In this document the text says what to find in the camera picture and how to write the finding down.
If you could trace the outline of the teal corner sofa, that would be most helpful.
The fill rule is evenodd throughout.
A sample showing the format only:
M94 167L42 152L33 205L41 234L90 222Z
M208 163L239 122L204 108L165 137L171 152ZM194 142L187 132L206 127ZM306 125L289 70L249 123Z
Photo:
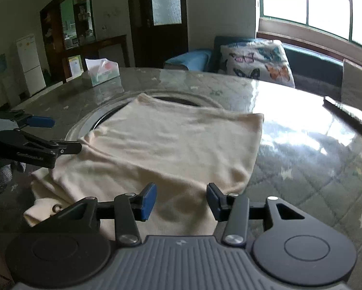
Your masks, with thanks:
M360 65L280 40L218 36L212 49L181 54L164 67L263 80L362 109Z

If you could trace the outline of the dark wooden cabinet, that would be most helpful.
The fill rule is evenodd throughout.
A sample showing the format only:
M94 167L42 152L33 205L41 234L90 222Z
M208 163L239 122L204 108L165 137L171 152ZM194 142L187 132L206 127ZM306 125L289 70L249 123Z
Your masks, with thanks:
M48 85L66 83L77 75L69 60L79 60L79 72L86 71L85 60L99 59L101 51L119 46L123 64L130 67L127 36L98 37L95 32L92 0L52 0L40 11L41 31L49 71Z

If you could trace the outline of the white refrigerator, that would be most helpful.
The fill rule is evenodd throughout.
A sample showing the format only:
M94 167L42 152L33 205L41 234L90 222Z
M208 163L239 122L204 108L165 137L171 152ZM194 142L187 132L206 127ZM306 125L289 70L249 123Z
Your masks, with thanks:
M25 90L27 95L32 97L46 87L35 36L31 34L18 39L16 41L16 48L25 79Z

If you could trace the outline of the plain beige pillow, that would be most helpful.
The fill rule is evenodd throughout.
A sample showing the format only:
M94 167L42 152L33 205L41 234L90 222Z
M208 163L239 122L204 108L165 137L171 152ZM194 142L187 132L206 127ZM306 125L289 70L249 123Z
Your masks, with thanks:
M341 101L362 111L362 67L344 59Z

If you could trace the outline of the butterfly print pillow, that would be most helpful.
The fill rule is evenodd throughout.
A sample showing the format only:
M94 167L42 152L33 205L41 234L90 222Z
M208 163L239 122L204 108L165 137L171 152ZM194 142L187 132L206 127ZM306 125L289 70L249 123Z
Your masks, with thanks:
M222 45L219 73L295 87L289 60L278 40Z

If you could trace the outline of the tissue box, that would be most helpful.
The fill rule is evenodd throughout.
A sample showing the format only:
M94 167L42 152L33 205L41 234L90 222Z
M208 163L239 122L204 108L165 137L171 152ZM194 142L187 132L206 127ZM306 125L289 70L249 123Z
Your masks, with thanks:
M118 63L107 58L97 60L86 58L85 64L87 70L81 75L85 87L95 87L120 76Z

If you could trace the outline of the dark wooden door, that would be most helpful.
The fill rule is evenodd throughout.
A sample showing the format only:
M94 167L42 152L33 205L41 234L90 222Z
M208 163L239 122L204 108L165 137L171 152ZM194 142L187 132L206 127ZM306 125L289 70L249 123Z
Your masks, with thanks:
M137 67L162 68L188 51L186 0L128 0Z

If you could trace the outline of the round black induction cooktop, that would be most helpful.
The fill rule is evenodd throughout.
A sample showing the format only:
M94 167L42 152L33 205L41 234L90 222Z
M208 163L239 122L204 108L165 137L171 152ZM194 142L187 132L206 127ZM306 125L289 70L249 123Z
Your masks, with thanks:
M65 140L76 141L96 129L124 107L128 110L141 111L144 107L162 109L164 105L177 105L179 107L218 108L222 105L212 98L202 94L180 92L176 90L144 90L129 92L109 102L100 105L86 114L79 122L74 124L67 133Z

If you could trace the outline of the cream sweatshirt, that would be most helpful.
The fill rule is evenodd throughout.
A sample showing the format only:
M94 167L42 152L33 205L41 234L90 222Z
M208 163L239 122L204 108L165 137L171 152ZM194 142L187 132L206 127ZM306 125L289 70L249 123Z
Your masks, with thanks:
M82 198L108 202L155 183L157 199L150 218L138 224L141 236L214 232L206 187L214 183L227 194L244 191L263 115L177 105L128 107L82 137L79 154L63 155L52 170L33 173L35 203L23 215L30 226Z

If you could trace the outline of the black remote control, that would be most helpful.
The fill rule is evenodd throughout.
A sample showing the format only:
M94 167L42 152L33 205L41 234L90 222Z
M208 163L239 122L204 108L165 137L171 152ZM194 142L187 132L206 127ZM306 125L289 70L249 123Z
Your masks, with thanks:
M328 109L332 114L340 118L340 120L362 136L362 120L345 109L340 102L326 96L323 98L323 107Z

